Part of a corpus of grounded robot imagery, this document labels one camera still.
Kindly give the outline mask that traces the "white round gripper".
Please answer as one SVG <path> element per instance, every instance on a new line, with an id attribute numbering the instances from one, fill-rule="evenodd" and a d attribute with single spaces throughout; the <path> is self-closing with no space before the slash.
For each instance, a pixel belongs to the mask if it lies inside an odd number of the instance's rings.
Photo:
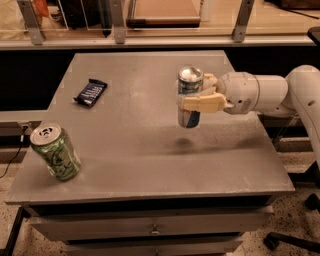
<path id="1" fill-rule="evenodd" d="M 257 104 L 259 87 L 257 79 L 247 72 L 229 72 L 219 79 L 212 73 L 205 73 L 202 94 L 180 94 L 178 106 L 186 111 L 200 113 L 224 110 L 229 114 L 247 114 Z"/>

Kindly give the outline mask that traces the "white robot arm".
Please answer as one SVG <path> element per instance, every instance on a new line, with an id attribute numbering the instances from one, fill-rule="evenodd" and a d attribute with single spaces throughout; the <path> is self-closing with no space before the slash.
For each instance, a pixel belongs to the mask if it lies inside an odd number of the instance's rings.
<path id="1" fill-rule="evenodd" d="M 179 94 L 176 104 L 182 110 L 202 113 L 257 111 L 273 117 L 297 114 L 320 162 L 320 70 L 313 66 L 299 66 L 286 77 L 228 72 L 217 78 L 207 73 L 203 86 Z"/>

